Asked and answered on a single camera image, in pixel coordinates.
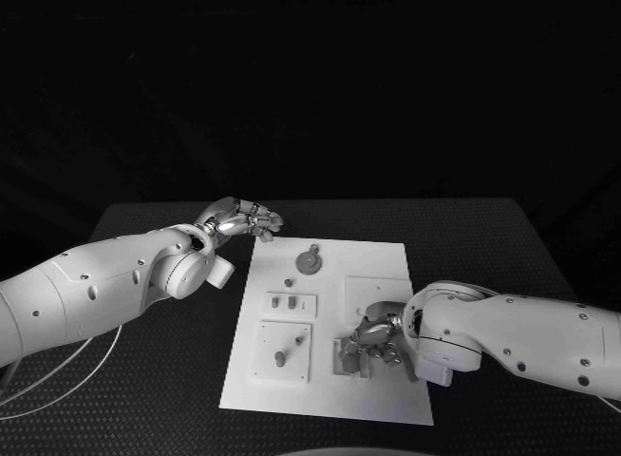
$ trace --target robotic hand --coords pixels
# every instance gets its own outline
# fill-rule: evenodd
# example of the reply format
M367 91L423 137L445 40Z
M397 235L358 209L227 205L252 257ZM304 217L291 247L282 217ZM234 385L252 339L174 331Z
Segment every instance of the robotic hand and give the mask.
M240 234L271 241L282 225L266 207L224 198L194 223L80 245L0 282L0 368L113 330L204 281L221 288L233 267L214 250Z
M485 352L514 375L621 401L621 313L596 307L435 282L406 304L369 306L343 344L344 371L358 369L354 353L382 345L445 387L452 371L478 370Z

